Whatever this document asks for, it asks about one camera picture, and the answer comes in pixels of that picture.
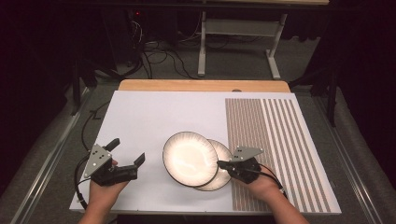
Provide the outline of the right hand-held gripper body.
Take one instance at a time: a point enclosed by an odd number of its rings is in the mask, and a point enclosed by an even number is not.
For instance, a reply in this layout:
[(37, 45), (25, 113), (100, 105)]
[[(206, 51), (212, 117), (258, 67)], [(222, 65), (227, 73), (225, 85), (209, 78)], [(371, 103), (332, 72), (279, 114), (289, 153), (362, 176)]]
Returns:
[(260, 147), (240, 147), (238, 146), (229, 161), (224, 163), (224, 169), (230, 177), (233, 177), (245, 184), (256, 180), (261, 171), (261, 167), (256, 156), (263, 153)]

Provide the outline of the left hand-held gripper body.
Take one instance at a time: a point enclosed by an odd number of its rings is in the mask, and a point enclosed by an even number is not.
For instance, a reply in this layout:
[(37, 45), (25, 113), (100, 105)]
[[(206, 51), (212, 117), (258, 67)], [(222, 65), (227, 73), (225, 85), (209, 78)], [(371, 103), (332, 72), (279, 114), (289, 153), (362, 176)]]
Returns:
[(83, 176), (90, 178), (99, 186), (113, 186), (137, 179), (136, 165), (119, 167), (113, 164), (112, 154), (104, 147), (94, 145)]

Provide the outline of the white plate grey rim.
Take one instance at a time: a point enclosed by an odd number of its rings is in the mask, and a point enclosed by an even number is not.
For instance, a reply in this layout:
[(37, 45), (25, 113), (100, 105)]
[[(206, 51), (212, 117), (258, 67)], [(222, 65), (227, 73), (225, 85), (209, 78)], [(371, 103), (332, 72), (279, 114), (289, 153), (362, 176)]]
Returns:
[[(219, 161), (229, 161), (232, 158), (230, 150), (222, 143), (216, 140), (209, 139), (209, 142), (216, 150)], [(215, 177), (206, 185), (199, 187), (198, 190), (213, 191), (224, 187), (231, 180), (230, 175), (226, 170), (218, 169)]]

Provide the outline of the white plate dark rim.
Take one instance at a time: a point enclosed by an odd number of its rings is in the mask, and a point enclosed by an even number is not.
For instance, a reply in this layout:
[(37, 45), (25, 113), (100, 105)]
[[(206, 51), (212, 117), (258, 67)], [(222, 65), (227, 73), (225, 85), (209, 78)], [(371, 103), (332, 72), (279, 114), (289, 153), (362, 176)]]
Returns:
[(163, 147), (163, 164), (170, 176), (181, 185), (199, 188), (218, 172), (218, 154), (202, 135), (180, 132), (172, 135)]

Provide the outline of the person's right hand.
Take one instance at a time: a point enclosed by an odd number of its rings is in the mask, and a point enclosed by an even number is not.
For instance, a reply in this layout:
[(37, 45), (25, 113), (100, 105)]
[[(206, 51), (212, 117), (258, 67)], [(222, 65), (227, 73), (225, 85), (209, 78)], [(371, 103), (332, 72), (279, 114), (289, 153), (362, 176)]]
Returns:
[(265, 167), (262, 167), (261, 172), (262, 174), (256, 180), (247, 184), (247, 189), (257, 199), (267, 204), (283, 200), (284, 195), (275, 182), (274, 175)]

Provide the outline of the person's left hand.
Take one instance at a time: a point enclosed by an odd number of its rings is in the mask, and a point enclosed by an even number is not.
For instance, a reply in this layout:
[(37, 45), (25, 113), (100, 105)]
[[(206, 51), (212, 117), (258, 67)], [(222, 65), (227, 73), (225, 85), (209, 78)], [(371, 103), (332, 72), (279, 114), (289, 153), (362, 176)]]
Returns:
[(91, 181), (88, 206), (110, 209), (128, 184), (129, 182), (121, 182), (113, 186), (100, 186)]

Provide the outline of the white table board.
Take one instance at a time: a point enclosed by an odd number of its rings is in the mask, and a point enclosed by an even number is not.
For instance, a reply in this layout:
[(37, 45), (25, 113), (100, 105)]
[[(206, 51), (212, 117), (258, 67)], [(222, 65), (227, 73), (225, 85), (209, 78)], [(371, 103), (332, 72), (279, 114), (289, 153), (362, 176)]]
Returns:
[(163, 165), (163, 146), (175, 133), (195, 132), (227, 148), (227, 99), (296, 99), (292, 93), (116, 91), (95, 140), (104, 146), (115, 138), (113, 157), (131, 164), (146, 160), (138, 178), (122, 191), (113, 207), (119, 214), (264, 215), (268, 207), (234, 182), (214, 191), (177, 183)]

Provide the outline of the striped placemat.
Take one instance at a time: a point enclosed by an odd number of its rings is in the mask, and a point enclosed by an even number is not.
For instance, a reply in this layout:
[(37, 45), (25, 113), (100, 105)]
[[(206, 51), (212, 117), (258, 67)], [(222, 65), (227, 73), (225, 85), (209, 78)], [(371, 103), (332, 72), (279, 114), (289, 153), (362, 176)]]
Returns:
[(300, 212), (341, 212), (295, 99), (227, 99), (225, 108), (232, 152), (260, 148), (257, 161), (275, 173)]

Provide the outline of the black metal stand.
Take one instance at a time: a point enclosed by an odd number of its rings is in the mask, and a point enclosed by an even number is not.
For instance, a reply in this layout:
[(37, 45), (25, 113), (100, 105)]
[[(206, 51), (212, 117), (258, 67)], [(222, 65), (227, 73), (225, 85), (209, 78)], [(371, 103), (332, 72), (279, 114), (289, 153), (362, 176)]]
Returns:
[(334, 127), (334, 110), (336, 106), (337, 75), (330, 68), (320, 68), (317, 71), (307, 73), (302, 77), (294, 79), (288, 83), (289, 88), (300, 85), (310, 85), (312, 96), (327, 97), (326, 116), (330, 124)]
[(80, 82), (83, 82), (86, 88), (95, 88), (97, 86), (94, 67), (89, 60), (84, 58), (76, 59), (72, 65), (72, 115), (76, 115), (81, 107), (82, 93)]

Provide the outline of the wooden table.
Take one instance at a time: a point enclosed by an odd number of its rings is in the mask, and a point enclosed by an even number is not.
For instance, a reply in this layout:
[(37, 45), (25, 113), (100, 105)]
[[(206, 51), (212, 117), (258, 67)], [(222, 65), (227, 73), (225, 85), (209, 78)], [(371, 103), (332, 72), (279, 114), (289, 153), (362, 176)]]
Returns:
[(187, 79), (126, 79), (120, 91), (243, 91), (286, 92), (287, 82), (280, 80), (187, 80)]

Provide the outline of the aluminium floor rail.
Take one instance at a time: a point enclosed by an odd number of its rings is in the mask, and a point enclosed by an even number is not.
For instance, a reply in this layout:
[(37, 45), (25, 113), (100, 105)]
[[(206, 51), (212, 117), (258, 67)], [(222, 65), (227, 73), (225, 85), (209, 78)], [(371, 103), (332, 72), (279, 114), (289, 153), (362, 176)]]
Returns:
[(348, 183), (370, 224), (396, 224), (396, 190), (390, 184), (341, 97), (335, 106), (334, 125), (327, 117), (325, 99), (313, 98), (326, 122)]
[(60, 114), (38, 137), (20, 169), (7, 187), (17, 207), (7, 224), (27, 224), (42, 197), (59, 160), (65, 151), (65, 143), (81, 115), (81, 108), (89, 101), (92, 88), (78, 89), (80, 104), (70, 100)]

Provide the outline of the white metal desk frame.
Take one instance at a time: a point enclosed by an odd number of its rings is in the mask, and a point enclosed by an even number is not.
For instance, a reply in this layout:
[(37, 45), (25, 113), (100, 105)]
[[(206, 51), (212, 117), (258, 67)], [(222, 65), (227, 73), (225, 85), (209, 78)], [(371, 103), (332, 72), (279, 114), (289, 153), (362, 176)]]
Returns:
[(205, 76), (206, 63), (206, 36), (207, 35), (242, 35), (242, 36), (259, 36), (272, 37), (272, 47), (265, 51), (265, 57), (268, 62), (273, 79), (281, 79), (276, 64), (276, 49), (283, 33), (288, 15), (281, 14), (278, 21), (246, 21), (246, 20), (228, 20), (228, 19), (208, 19), (206, 13), (201, 13), (201, 37), (200, 51), (198, 58), (197, 75)]

